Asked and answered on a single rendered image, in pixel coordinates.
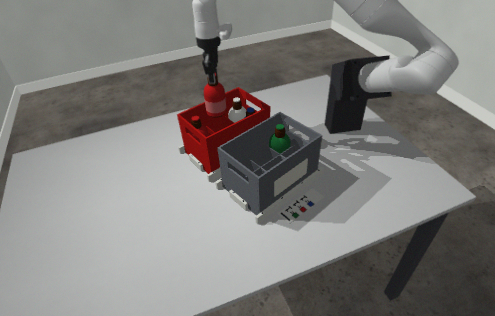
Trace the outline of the blue bottle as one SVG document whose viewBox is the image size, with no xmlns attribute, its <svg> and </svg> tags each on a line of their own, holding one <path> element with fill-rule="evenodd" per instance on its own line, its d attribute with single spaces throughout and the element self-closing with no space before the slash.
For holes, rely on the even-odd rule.
<svg viewBox="0 0 495 316">
<path fill-rule="evenodd" d="M 252 115 L 254 113 L 255 113 L 254 108 L 249 107 L 249 108 L 247 108 L 247 111 L 246 111 L 246 117 L 248 117 L 248 116 L 250 116 L 250 115 Z"/>
</svg>

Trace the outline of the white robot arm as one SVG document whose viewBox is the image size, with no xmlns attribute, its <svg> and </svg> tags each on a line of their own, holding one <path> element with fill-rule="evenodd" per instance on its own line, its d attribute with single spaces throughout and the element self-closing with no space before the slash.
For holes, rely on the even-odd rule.
<svg viewBox="0 0 495 316">
<path fill-rule="evenodd" d="M 434 94 L 458 67 L 454 51 L 398 0 L 334 1 L 364 30 L 402 38 L 418 50 L 415 57 L 400 56 L 365 65 L 358 81 L 366 92 Z M 193 0 L 192 7 L 197 38 L 230 38 L 232 24 L 219 25 L 216 0 Z"/>
</svg>

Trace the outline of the grey paper strip with colored squares and marks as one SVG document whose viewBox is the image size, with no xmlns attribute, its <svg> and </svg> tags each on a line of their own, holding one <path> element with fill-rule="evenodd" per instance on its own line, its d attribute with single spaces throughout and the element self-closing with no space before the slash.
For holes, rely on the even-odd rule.
<svg viewBox="0 0 495 316">
<path fill-rule="evenodd" d="M 314 189 L 310 189 L 297 200 L 292 202 L 286 208 L 281 210 L 278 215 L 281 216 L 287 223 L 291 223 L 301 214 L 319 202 L 324 196 Z"/>
</svg>

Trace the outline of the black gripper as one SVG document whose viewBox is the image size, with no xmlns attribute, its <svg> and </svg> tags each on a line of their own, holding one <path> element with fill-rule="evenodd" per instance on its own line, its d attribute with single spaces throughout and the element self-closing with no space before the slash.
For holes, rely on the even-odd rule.
<svg viewBox="0 0 495 316">
<path fill-rule="evenodd" d="M 215 73 L 217 74 L 217 63 L 218 63 L 218 46 L 221 44 L 221 39 L 219 37 L 212 39 L 199 39 L 196 37 L 197 46 L 204 50 L 202 61 L 205 74 L 208 74 L 208 79 L 210 84 L 215 84 Z M 213 48 L 214 47 L 214 48 Z M 210 71 L 206 71 L 210 70 Z"/>
</svg>

